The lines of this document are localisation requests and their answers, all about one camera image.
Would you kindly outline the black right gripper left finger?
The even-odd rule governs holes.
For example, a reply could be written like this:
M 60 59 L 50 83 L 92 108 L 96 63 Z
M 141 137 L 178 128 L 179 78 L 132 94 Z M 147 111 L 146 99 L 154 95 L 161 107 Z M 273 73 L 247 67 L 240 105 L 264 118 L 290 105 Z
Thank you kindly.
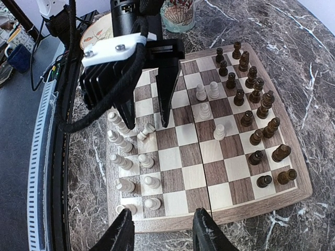
M 134 250 L 135 226 L 131 211 L 123 209 L 101 239 L 91 248 L 91 251 L 100 250 Z

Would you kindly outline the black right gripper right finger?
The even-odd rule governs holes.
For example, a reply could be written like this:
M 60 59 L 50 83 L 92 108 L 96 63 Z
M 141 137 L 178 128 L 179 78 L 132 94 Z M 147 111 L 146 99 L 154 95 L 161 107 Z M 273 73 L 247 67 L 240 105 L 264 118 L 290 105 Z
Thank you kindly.
M 204 208 L 198 208 L 193 218 L 193 250 L 238 250 L 224 235 Z

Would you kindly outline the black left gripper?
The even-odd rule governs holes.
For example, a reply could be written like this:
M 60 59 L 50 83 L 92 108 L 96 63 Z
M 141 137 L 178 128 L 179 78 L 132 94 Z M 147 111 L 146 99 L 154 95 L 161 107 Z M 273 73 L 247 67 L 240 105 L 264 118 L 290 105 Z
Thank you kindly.
M 156 76 L 161 122 L 169 125 L 172 97 L 181 71 L 180 60 L 185 58 L 184 44 L 180 39 L 160 38 L 161 21 L 155 20 L 150 28 L 150 19 L 155 19 L 164 1 L 110 1 L 115 44 L 111 62 L 140 59 L 140 69 L 158 68 Z M 135 103 L 114 103 L 128 129 L 135 128 Z

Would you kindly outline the white chess pawn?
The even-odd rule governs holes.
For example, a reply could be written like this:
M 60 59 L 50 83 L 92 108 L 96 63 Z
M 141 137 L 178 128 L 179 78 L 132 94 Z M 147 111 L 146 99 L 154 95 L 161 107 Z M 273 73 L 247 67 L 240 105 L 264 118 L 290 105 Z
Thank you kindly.
M 146 125 L 144 126 L 144 129 L 137 134 L 137 138 L 140 141 L 144 141 L 147 138 L 147 136 L 150 133 L 153 133 L 154 131 L 155 131 L 155 127 L 150 123 L 146 123 Z
M 160 179 L 151 176 L 145 176 L 143 182 L 150 188 L 157 189 L 160 186 Z
M 146 154 L 140 154 L 138 160 L 144 168 L 151 168 L 154 165 L 154 160 Z
M 144 202 L 144 206 L 151 210 L 157 210 L 161 207 L 161 201 L 158 198 L 150 198 Z

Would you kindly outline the white chess knight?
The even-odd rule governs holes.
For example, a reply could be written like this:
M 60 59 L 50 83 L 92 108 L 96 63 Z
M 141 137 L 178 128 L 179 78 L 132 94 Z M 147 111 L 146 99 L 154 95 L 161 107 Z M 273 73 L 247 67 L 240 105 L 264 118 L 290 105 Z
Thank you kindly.
M 114 180 L 114 186 L 120 192 L 131 193 L 135 189 L 135 184 L 132 181 L 126 180 L 124 178 L 117 178 Z

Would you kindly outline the white chess king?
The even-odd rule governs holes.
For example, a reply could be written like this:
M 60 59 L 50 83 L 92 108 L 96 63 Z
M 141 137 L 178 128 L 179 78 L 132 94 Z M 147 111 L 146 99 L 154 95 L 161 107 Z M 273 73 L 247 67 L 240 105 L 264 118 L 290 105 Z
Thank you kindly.
M 109 141 L 120 147 L 123 152 L 129 153 L 132 150 L 133 145 L 129 141 L 125 140 L 124 137 L 117 131 L 108 130 L 107 136 Z

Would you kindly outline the white chess bishop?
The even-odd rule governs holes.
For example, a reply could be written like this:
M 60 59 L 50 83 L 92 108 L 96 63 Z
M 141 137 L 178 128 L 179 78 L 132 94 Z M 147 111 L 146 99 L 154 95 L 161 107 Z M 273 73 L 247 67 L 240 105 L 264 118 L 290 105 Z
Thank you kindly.
M 123 156 L 118 154 L 112 154 L 110 156 L 110 160 L 113 164 L 117 165 L 118 167 L 124 170 L 129 170 L 133 166 L 133 162 L 131 160 L 124 158 Z

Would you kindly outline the wooden chess board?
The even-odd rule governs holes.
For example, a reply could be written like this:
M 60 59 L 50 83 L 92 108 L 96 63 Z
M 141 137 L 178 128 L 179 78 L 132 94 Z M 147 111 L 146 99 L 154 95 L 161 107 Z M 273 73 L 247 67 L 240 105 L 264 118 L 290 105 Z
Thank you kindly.
M 189 54 L 181 63 L 172 98 L 169 125 L 164 128 L 159 112 L 156 69 L 145 70 L 135 90 L 135 136 L 124 137 L 133 148 L 129 153 L 106 141 L 107 208 L 110 222 L 118 216 L 120 204 L 134 204 L 132 215 L 137 233 L 190 229 L 197 208 L 212 213 L 217 224 L 238 221 L 297 203 L 312 195 L 312 185 L 293 125 L 274 84 L 255 51 L 249 64 L 265 82 L 263 92 L 273 91 L 275 101 L 266 119 L 260 119 L 260 103 L 249 101 L 247 72 L 239 70 L 232 58 L 232 45 L 223 48 L 227 69 L 236 76 L 228 89 L 227 77 L 219 74 L 216 50 Z M 248 127 L 241 125 L 245 112 L 253 113 Z M 146 123 L 155 127 L 144 141 L 137 134 Z M 110 160 L 118 154 L 133 162 L 124 170 Z M 144 168 L 138 160 L 146 154 L 154 160 Z M 277 181 L 280 172 L 294 169 L 297 178 L 285 185 Z M 160 179 L 157 189 L 147 186 L 145 176 Z M 124 178 L 135 184 L 133 192 L 120 192 L 114 180 Z M 161 207 L 144 206 L 158 198 Z

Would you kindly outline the white chess rook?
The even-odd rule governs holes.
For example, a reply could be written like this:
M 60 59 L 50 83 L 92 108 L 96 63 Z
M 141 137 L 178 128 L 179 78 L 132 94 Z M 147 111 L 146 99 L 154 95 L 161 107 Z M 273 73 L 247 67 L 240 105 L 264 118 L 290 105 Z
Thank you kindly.
M 116 207 L 116 212 L 121 213 L 123 209 L 129 209 L 132 214 L 137 213 L 137 207 L 134 204 L 126 204 L 126 205 L 120 204 Z

